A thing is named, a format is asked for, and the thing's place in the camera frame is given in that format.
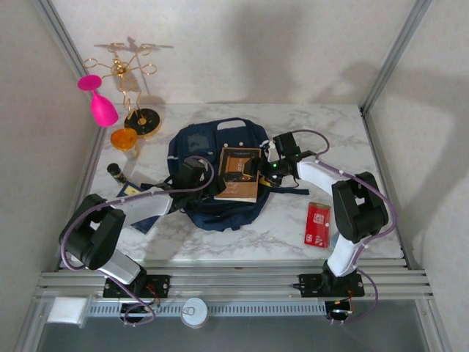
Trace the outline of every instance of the backpack strap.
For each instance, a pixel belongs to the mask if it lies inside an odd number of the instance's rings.
[[[290,188],[290,187],[271,187],[270,191],[273,193],[280,193],[280,194],[299,194],[302,196],[308,196],[309,190],[308,189],[298,189],[298,188]]]

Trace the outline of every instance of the pink silicone cup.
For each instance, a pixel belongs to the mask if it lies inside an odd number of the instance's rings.
[[[101,127],[109,127],[119,119],[114,104],[96,92],[93,92],[93,99],[91,100],[91,113],[96,123]]]
[[[78,88],[85,92],[92,92],[101,87],[101,77],[96,75],[87,75],[78,81]]]
[[[117,122],[119,114],[116,108],[114,108],[114,104],[111,103],[109,99],[96,93],[96,89],[101,87],[101,83],[101,77],[87,75],[78,81],[78,88],[85,92],[93,92],[93,99],[91,100],[90,106],[91,113],[99,126],[109,127]]]

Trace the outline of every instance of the black cap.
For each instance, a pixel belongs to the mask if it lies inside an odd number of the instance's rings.
[[[108,172],[113,176],[117,176],[118,174],[120,174],[121,170],[119,165],[117,165],[116,163],[112,163],[108,165]]]

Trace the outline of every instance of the brown book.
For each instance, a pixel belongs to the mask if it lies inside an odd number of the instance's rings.
[[[259,173],[257,172],[254,176],[247,175],[245,165],[251,159],[260,156],[261,150],[259,148],[223,148],[218,174],[224,179],[226,189],[215,199],[255,203],[257,201]]]

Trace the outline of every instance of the marble surface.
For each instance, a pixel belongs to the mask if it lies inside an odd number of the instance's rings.
[[[330,151],[323,159],[351,173],[370,171],[377,175],[377,166],[368,143],[358,107],[354,105],[296,104],[174,104],[148,106],[163,119],[158,133],[142,145],[136,161],[128,161],[109,141],[117,123],[107,131],[106,140],[90,193],[113,198],[120,187],[107,173],[108,164],[118,163],[131,182],[155,182],[168,175],[166,156],[169,141],[191,123],[220,120],[228,117],[250,119],[264,126],[270,138],[285,131],[313,128],[330,140]],[[321,150],[320,138],[299,133],[295,138],[302,150]],[[284,186],[292,185],[291,179]],[[271,194],[266,206],[253,224],[241,230],[206,232],[183,213],[172,213],[158,219],[146,234],[128,227],[120,235],[117,248],[136,260],[304,260],[326,259],[332,249],[320,249],[303,243],[309,202],[332,205],[332,199],[312,184],[300,182],[310,189],[310,196]],[[375,241],[364,251],[365,258],[402,258],[395,233]]]

